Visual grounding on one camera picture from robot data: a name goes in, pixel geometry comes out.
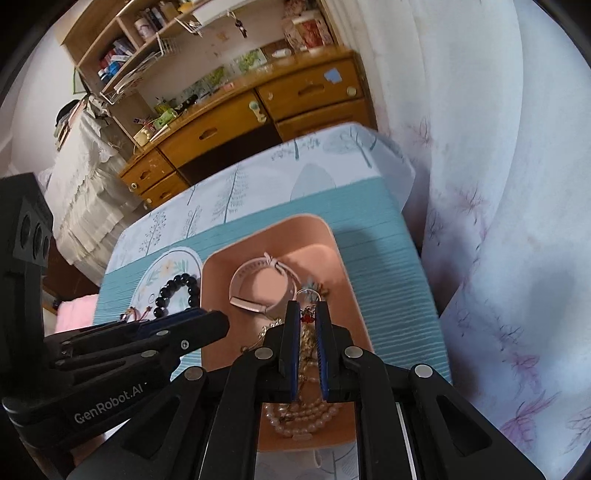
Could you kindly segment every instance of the bottle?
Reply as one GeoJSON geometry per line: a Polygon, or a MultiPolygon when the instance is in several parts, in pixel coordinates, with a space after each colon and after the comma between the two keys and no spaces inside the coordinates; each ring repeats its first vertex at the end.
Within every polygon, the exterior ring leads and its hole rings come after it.
{"type": "Polygon", "coordinates": [[[166,18],[167,22],[172,22],[175,17],[180,15],[180,12],[177,11],[172,2],[161,1],[158,6],[160,7],[160,11],[166,18]]]}
{"type": "Polygon", "coordinates": [[[154,106],[154,110],[156,110],[157,114],[162,115],[166,110],[170,109],[170,105],[166,102],[166,100],[156,97],[156,101],[158,103],[154,106]]]}
{"type": "Polygon", "coordinates": [[[99,70],[99,78],[100,78],[100,81],[103,83],[107,83],[111,79],[111,77],[109,76],[109,73],[104,71],[103,69],[99,70]]]}
{"type": "Polygon", "coordinates": [[[156,32],[152,28],[152,25],[150,25],[146,18],[138,18],[135,21],[134,25],[139,33],[139,36],[142,37],[144,40],[148,40],[149,38],[156,35],[156,32]]]}

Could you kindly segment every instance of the screw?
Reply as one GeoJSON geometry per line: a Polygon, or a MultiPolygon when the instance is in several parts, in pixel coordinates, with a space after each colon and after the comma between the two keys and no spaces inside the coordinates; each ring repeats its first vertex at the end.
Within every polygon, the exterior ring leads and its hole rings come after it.
{"type": "Polygon", "coordinates": [[[199,380],[203,376],[203,370],[199,367],[189,367],[185,370],[184,376],[187,380],[199,380]]]}
{"type": "Polygon", "coordinates": [[[358,346],[348,346],[345,349],[345,355],[349,358],[359,358],[361,355],[363,355],[363,350],[361,350],[361,348],[358,346]]]}
{"type": "Polygon", "coordinates": [[[417,365],[414,368],[414,372],[417,374],[417,377],[421,378],[429,378],[433,375],[433,369],[428,365],[417,365]]]}
{"type": "Polygon", "coordinates": [[[255,350],[255,357],[259,360],[267,360],[273,356],[273,350],[267,348],[266,346],[262,346],[261,348],[257,348],[255,350]]]}

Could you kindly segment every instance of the keychain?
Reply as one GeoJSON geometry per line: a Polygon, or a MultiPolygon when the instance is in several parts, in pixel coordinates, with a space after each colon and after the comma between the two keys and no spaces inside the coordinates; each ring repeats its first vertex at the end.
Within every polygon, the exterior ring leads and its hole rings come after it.
{"type": "Polygon", "coordinates": [[[228,11],[228,13],[226,15],[234,19],[234,22],[235,22],[234,25],[236,25],[238,27],[238,30],[240,30],[240,33],[242,34],[242,36],[244,38],[246,38],[246,28],[244,28],[244,24],[236,18],[236,15],[234,14],[234,12],[228,11]]]}

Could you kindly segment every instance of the teal tablecloth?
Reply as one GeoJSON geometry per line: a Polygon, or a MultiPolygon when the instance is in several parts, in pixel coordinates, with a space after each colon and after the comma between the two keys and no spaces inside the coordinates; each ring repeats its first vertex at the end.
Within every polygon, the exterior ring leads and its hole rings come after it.
{"type": "MultiPolygon", "coordinates": [[[[332,228],[375,352],[409,368],[425,362],[449,379],[439,320],[417,251],[396,200],[381,177],[312,194],[214,226],[105,275],[95,323],[115,320],[129,306],[140,278],[167,249],[213,252],[298,213],[313,213],[332,228]]],[[[181,369],[200,363],[198,352],[181,369]]]]}

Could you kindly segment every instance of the floral curtain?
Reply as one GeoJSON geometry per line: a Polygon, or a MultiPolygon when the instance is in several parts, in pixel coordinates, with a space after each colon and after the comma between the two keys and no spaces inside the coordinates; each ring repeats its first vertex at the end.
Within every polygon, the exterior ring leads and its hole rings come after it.
{"type": "Polygon", "coordinates": [[[339,3],[417,170],[404,215],[454,384],[562,479],[591,441],[591,70],[533,0],[339,3]]]}

